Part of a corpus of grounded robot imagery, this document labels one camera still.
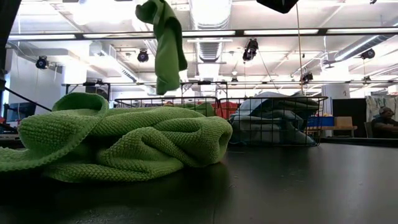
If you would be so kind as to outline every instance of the black table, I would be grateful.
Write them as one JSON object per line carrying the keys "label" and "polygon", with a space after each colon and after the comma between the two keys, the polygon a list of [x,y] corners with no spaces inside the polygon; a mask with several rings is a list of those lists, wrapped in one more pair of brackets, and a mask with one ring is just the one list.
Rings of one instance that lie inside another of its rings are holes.
{"label": "black table", "polygon": [[0,179],[0,223],[397,223],[398,151],[232,147],[223,163],[135,184]]}

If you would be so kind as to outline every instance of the person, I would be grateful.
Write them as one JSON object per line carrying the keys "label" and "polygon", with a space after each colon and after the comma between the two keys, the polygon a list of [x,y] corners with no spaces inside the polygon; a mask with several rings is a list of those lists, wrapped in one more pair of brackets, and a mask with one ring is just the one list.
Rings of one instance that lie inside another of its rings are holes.
{"label": "person", "polygon": [[392,119],[394,112],[388,107],[379,110],[380,117],[372,120],[374,138],[398,138],[398,122]]}

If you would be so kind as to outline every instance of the blue box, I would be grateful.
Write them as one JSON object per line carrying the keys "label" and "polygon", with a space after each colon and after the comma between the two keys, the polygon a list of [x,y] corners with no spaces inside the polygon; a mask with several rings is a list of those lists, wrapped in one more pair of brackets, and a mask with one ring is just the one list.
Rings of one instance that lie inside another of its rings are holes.
{"label": "blue box", "polygon": [[325,127],[325,126],[334,126],[335,118],[334,117],[310,117],[308,119],[307,127]]}

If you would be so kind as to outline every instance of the chair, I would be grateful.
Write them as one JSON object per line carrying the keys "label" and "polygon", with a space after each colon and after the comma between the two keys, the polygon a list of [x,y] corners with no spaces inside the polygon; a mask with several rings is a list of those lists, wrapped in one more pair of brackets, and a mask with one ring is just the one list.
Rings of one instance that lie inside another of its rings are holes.
{"label": "chair", "polygon": [[368,138],[373,138],[372,122],[365,122],[366,135]]}

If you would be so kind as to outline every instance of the metal wire cart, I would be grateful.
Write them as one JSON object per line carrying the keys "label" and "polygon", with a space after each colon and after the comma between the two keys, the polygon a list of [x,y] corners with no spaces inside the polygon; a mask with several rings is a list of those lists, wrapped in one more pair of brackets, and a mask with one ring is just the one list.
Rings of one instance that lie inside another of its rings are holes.
{"label": "metal wire cart", "polygon": [[230,144],[317,146],[322,131],[324,96],[290,97],[265,93],[254,98],[168,97],[115,99],[117,108],[178,106],[227,119]]}

